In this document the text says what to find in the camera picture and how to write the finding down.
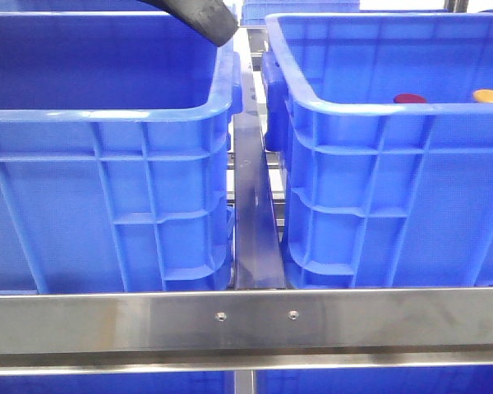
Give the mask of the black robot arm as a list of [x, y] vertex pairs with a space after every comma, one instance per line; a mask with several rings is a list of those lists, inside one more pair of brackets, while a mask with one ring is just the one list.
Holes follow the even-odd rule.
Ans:
[[149, 0], [145, 3], [178, 18], [217, 47], [225, 45], [239, 27], [233, 12], [220, 0]]

